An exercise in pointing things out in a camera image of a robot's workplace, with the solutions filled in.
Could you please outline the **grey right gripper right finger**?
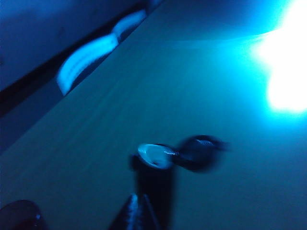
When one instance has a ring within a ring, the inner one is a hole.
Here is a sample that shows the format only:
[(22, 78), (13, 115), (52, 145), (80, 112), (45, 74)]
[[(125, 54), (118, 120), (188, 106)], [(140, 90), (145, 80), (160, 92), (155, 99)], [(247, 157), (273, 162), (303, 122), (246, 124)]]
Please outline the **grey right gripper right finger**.
[(160, 224), (153, 210), (149, 197), (143, 195), (138, 209), (139, 230), (160, 230)]

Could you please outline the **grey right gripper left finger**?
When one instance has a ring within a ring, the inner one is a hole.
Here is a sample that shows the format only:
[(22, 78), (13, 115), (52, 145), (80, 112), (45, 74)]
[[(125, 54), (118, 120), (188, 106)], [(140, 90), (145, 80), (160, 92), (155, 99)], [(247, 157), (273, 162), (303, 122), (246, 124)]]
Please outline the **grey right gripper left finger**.
[(118, 214), (111, 222), (108, 230), (135, 230), (138, 222), (138, 196), (131, 194)]

